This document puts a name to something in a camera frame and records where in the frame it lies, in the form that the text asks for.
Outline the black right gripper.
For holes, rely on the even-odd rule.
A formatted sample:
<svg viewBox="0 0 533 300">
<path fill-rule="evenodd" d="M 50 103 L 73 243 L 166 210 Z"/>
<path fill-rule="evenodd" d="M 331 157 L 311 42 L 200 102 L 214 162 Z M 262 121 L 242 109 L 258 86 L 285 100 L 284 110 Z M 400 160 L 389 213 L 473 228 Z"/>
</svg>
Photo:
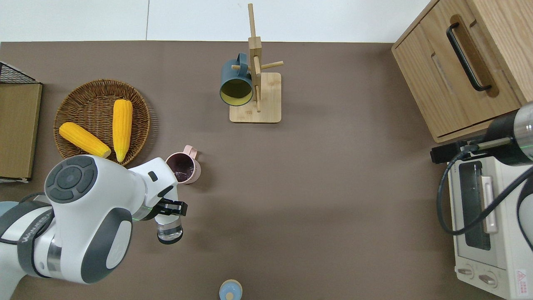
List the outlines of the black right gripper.
<svg viewBox="0 0 533 300">
<path fill-rule="evenodd" d="M 485 158 L 492 156 L 499 162 L 509 165 L 518 166 L 518 144 L 514 139 L 514 120 L 517 112 L 510 112 L 498 118 L 495 118 L 489 125 L 485 135 L 478 135 L 471 139 L 458 140 L 449 144 L 437 146 L 431 149 L 431 161 L 436 165 L 450 162 L 461 150 L 468 145 L 477 145 L 486 142 L 493 142 L 497 139 L 510 138 L 510 143 L 499 145 L 485 150 L 470 152 L 464 156 L 464 159 Z"/>
</svg>

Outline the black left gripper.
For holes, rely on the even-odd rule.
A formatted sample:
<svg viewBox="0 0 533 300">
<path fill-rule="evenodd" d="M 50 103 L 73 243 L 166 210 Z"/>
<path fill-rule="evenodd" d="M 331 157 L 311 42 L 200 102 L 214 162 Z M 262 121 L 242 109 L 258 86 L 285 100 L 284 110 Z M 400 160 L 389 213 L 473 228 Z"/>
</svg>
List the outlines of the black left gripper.
<svg viewBox="0 0 533 300">
<path fill-rule="evenodd" d="M 158 194 L 155 197 L 158 200 L 158 202 L 153 207 L 150 208 L 150 211 L 148 212 L 147 216 L 144 217 L 144 221 L 151 220 L 160 213 L 166 216 L 186 216 L 187 207 L 188 207 L 186 203 L 182 201 L 174 201 L 174 200 L 165 198 L 165 195 L 168 192 L 171 192 L 172 190 L 174 190 L 174 188 L 175 186 L 170 185 L 164 188 L 164 190 L 161 190 L 160 192 L 158 192 Z"/>
</svg>

